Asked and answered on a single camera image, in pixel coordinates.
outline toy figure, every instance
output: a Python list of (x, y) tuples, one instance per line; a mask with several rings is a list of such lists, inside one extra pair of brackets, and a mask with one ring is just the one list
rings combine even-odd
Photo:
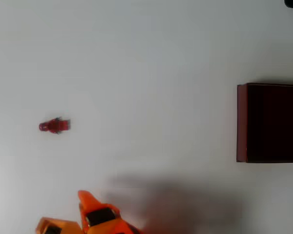
[(111, 204), (102, 204), (88, 191), (78, 191), (82, 217), (80, 228), (77, 222), (42, 218), (36, 228), (37, 234), (142, 234), (125, 222), (119, 209)]
[(49, 122), (39, 124), (40, 131), (50, 131), (55, 134), (60, 134), (62, 131), (70, 129), (69, 120), (61, 120), (61, 118), (55, 118)]

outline white table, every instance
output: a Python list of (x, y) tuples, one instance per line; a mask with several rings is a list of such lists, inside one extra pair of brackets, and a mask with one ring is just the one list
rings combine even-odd
[[(293, 234), (293, 164), (235, 162), (236, 86), (263, 80), (293, 82), (282, 0), (1, 0), (0, 234), (79, 221), (77, 190), (123, 175), (231, 191), (244, 233)], [(38, 130), (57, 116), (71, 131)]]

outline box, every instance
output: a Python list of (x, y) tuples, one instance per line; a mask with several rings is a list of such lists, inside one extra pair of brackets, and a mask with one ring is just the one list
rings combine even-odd
[(237, 162), (293, 162), (293, 85), (238, 85)]

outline dark red box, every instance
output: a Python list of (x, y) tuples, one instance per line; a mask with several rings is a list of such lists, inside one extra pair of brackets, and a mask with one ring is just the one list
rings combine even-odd
[(238, 162), (293, 162), (293, 85), (238, 85)]

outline red minifigure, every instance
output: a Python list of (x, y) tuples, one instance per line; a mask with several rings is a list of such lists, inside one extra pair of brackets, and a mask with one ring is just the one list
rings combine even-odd
[(49, 122), (39, 124), (40, 131), (50, 131), (55, 134), (60, 134), (62, 131), (70, 129), (69, 120), (61, 120), (61, 118), (55, 118)]

